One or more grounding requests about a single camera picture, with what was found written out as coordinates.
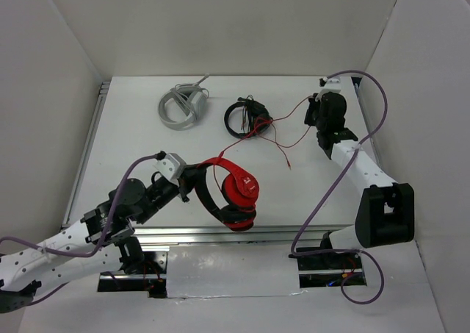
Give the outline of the red and black headphones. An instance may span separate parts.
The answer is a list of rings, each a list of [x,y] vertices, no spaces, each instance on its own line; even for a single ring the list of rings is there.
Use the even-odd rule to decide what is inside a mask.
[[[206,183],[207,169],[221,167],[228,172],[221,184],[227,204],[220,208],[212,198]],[[245,169],[222,157],[213,157],[200,164],[188,165],[180,177],[188,190],[194,190],[204,208],[233,232],[251,229],[256,218],[256,202],[260,187],[256,178]]]

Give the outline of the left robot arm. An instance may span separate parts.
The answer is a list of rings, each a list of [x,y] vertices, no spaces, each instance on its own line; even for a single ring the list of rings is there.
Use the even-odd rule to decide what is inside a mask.
[[[149,185],[125,173],[107,201],[48,239],[34,244],[3,237],[23,249],[1,256],[1,312],[38,304],[90,274],[139,271],[145,255],[133,225],[144,224],[175,198],[187,201],[201,173],[194,165],[163,159]]]

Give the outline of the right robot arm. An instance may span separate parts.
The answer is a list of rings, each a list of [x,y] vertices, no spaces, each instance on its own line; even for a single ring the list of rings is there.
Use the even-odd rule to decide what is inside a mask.
[[[328,268],[339,266],[345,249],[375,248],[407,243],[415,235],[414,190],[387,175],[345,126],[347,102],[328,92],[309,100],[304,123],[317,128],[319,147],[346,171],[360,196],[354,224],[325,234],[319,258]]]

